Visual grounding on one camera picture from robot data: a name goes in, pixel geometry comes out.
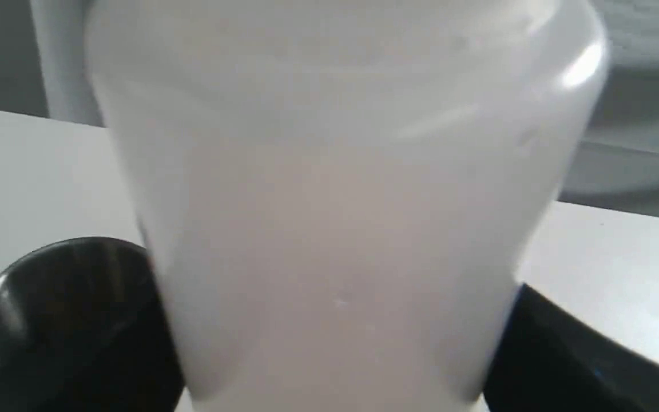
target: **translucent bottle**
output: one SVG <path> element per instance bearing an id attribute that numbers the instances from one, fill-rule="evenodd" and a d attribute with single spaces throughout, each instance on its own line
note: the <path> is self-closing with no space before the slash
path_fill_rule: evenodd
<path id="1" fill-rule="evenodd" d="M 474 404 L 605 78 L 586 1 L 102 1 L 86 43 L 196 410 Z"/>

